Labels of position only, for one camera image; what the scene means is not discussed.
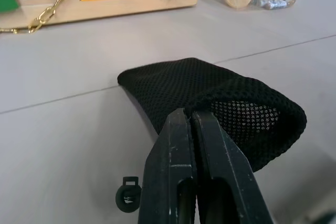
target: gold chain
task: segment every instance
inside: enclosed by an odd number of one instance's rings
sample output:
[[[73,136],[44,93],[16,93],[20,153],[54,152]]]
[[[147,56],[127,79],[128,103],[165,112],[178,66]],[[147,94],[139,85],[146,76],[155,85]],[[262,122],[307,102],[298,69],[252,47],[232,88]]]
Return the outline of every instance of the gold chain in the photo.
[[[0,33],[12,33],[12,34],[32,34],[39,30],[42,25],[45,25],[49,22],[49,20],[55,15],[58,6],[64,0],[56,0],[53,6],[49,6],[46,8],[40,16],[35,18],[27,28],[24,29],[17,29],[17,28],[10,28],[10,29],[1,29]]]

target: table surface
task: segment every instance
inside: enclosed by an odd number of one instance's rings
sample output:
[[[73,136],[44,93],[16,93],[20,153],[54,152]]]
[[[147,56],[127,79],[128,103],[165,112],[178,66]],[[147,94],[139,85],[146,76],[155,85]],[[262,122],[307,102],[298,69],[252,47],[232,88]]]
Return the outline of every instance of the table surface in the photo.
[[[273,215],[289,223],[336,185],[330,3],[238,12],[199,0],[193,8],[1,35],[2,224],[136,223],[137,213],[120,212],[114,196],[123,176],[142,180],[156,136],[117,76],[186,57],[257,78],[306,111],[300,140],[255,174]]]

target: black mesh bag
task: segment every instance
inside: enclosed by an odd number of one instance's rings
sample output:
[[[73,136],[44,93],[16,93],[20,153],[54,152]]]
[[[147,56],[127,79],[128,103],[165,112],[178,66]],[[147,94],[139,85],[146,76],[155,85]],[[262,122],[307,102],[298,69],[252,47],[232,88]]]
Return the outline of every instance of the black mesh bag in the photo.
[[[303,133],[303,109],[256,79],[188,58],[127,70],[118,76],[159,134],[177,108],[208,110],[248,158],[253,171],[284,153]]]

